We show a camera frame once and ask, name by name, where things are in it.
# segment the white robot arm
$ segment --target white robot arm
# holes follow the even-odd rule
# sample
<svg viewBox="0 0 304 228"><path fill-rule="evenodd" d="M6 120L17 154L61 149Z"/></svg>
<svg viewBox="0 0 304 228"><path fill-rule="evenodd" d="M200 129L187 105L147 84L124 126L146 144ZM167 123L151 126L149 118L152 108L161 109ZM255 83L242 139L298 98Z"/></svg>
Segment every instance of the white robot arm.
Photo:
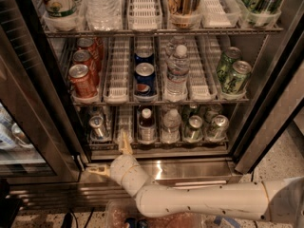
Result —
<svg viewBox="0 0 304 228"><path fill-rule="evenodd" d="M94 168L89 171L100 174ZM193 212L304 227L304 178L175 189L159 185L132 154L116 158L108 176L136 201L146 217Z"/></svg>

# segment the floor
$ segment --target floor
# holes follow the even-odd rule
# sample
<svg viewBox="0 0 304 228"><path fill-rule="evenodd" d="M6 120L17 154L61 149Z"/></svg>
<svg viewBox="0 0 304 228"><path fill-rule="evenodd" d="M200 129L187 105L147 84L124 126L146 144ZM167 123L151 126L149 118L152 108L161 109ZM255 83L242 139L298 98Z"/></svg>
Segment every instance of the floor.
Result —
<svg viewBox="0 0 304 228"><path fill-rule="evenodd" d="M273 148L260 162L258 167L255 169L253 176L246 175L241 181L251 181L251 178L253 178L254 181L270 181L300 176L304 176L304 137L298 130L297 126L294 123L291 123L291 125L277 140ZM60 228L62 227L64 216L65 213L62 213L60 210L41 212L27 211L25 213L18 214L12 228ZM103 210L93 210L93 212L90 210L84 212L73 212L73 216L73 228L105 228L106 219L108 219L107 212ZM273 224L266 222L253 222L243 219L201 216L200 227L292 228L293 226L290 224Z"/></svg>

